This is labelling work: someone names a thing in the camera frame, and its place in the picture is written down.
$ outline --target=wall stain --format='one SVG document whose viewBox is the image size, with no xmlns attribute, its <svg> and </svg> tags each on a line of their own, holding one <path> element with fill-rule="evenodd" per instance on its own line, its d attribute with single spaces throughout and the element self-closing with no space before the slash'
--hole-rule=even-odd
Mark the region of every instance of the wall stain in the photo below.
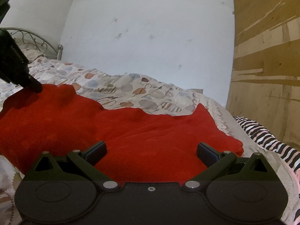
<svg viewBox="0 0 300 225">
<path fill-rule="evenodd" d="M 148 22 L 148 23 L 144 26 L 143 30 L 147 27 L 147 25 L 148 25 L 149 23 L 150 23 L 150 22 Z"/>
<path fill-rule="evenodd" d="M 177 73 L 181 68 L 182 68 L 182 64 L 179 64 L 179 65 L 178 65 L 178 68 L 173 72 L 173 74 L 174 74 L 174 73 Z"/>
<path fill-rule="evenodd" d="M 152 34 L 149 36 L 149 40 L 148 40 L 147 46 L 149 46 L 149 44 L 151 43 L 151 41 L 152 41 L 154 38 L 155 38 L 155 36 L 152 35 Z"/>
<path fill-rule="evenodd" d="M 191 42 L 193 41 L 193 39 L 189 39 L 189 40 L 187 40 L 186 42 L 185 42 L 185 48 L 187 48 L 190 44 L 191 44 Z"/>
<path fill-rule="evenodd" d="M 122 33 L 118 34 L 118 35 L 115 37 L 116 42 L 121 38 L 121 36 L 122 36 Z"/>
</svg>

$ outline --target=white wall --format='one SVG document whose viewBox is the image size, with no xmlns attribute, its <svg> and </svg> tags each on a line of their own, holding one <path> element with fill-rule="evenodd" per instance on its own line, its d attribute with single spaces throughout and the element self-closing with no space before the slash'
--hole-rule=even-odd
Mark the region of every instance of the white wall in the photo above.
<svg viewBox="0 0 300 225">
<path fill-rule="evenodd" d="M 63 60 L 109 74 L 142 73 L 226 105 L 233 0 L 74 0 Z"/>
<path fill-rule="evenodd" d="M 1 27 L 31 30 L 57 46 L 72 2 L 73 0 L 10 0 L 11 8 Z"/>
</svg>

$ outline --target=brown cardboard panel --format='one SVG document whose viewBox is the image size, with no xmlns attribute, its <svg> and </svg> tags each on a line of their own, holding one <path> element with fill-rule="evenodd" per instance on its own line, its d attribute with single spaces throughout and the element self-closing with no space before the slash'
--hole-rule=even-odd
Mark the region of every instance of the brown cardboard panel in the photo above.
<svg viewBox="0 0 300 225">
<path fill-rule="evenodd" d="M 296 98 L 298 101 L 291 101 L 289 103 L 287 125 L 283 142 L 286 144 L 289 144 L 289 142 L 291 142 L 300 145 L 300 87 L 292 87 L 291 97 Z"/>
<path fill-rule="evenodd" d="M 272 46 L 233 60 L 234 70 L 259 68 L 263 68 L 262 73 L 255 75 L 300 77 L 300 40 Z"/>
<path fill-rule="evenodd" d="M 245 79 L 245 80 L 234 81 L 234 83 L 238 83 L 238 82 L 300 87 L 300 80 L 288 80 L 288 79 Z"/>
<path fill-rule="evenodd" d="M 300 18 L 294 19 L 288 23 L 289 31 L 297 30 L 299 28 L 297 22 L 300 21 Z M 284 32 L 283 26 L 278 26 L 276 29 L 268 29 L 262 33 L 250 38 L 249 40 L 235 46 L 234 48 L 234 58 L 244 57 L 261 50 L 265 50 L 272 46 L 278 46 L 284 43 Z M 292 34 L 292 40 L 300 39 L 300 35 L 297 33 Z"/>
<path fill-rule="evenodd" d="M 241 73 L 239 75 L 256 75 L 256 76 L 261 76 L 263 72 L 257 72 L 257 73 Z"/>
<path fill-rule="evenodd" d="M 300 17 L 300 0 L 234 0 L 235 45 Z"/>
<path fill-rule="evenodd" d="M 283 140 L 287 129 L 290 89 L 282 85 L 234 82 L 230 85 L 227 110 L 233 116 L 257 121 Z"/>
</svg>

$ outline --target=bed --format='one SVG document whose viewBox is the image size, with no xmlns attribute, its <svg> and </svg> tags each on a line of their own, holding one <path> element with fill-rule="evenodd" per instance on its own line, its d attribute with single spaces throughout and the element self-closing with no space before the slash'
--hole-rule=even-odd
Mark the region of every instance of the bed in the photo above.
<svg viewBox="0 0 300 225">
<path fill-rule="evenodd" d="M 26 51 L 29 49 L 33 49 L 47 56 L 48 59 L 61 60 L 63 50 L 62 45 L 58 45 L 57 49 L 55 49 L 55 47 L 45 38 L 26 29 L 15 27 L 5 27 L 3 29 L 6 29 L 10 33 L 19 48 L 23 50 L 24 54 L 26 54 Z"/>
<path fill-rule="evenodd" d="M 98 101 L 106 109 L 122 107 L 141 108 L 149 114 L 169 114 L 172 116 L 192 114 L 198 104 L 204 105 L 214 119 L 219 130 L 243 143 L 243 156 L 253 152 L 262 152 L 284 184 L 288 195 L 288 206 L 282 216 L 286 224 L 294 224 L 297 209 L 300 207 L 299 179 L 280 156 L 254 142 L 241 128 L 231 114 L 213 99 L 194 89 L 182 89 L 173 84 L 157 81 L 149 76 L 131 73 L 108 75 L 97 69 L 87 69 L 72 62 L 63 62 L 61 52 L 36 48 L 33 42 L 28 47 L 22 39 L 20 48 L 28 57 L 30 74 L 42 84 L 73 85 L 77 94 Z M 0 106 L 7 97 L 22 87 L 0 81 Z M 0 225 L 15 225 L 21 218 L 14 206 L 14 193 L 23 174 L 21 174 L 4 156 L 0 156 Z"/>
</svg>

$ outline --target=metal headboard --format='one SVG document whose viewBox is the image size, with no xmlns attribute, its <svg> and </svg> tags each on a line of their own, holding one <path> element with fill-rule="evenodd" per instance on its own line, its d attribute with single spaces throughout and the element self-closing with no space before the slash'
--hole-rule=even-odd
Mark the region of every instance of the metal headboard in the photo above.
<svg viewBox="0 0 300 225">
<path fill-rule="evenodd" d="M 43 52 L 49 59 L 62 59 L 63 46 L 54 46 L 42 36 L 22 28 L 7 27 L 6 29 L 21 49 L 35 49 Z"/>
</svg>

